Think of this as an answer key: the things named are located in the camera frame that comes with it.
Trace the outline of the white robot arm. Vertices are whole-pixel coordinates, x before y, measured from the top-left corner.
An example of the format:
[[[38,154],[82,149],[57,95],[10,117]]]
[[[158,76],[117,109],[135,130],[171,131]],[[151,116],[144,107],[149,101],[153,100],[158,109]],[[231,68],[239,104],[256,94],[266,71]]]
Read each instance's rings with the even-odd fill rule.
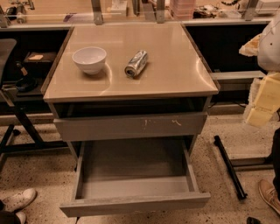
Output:
[[[267,73],[261,79],[254,78],[243,114],[245,123],[262,127],[280,109],[280,15],[243,45],[239,54],[256,56],[258,66]]]

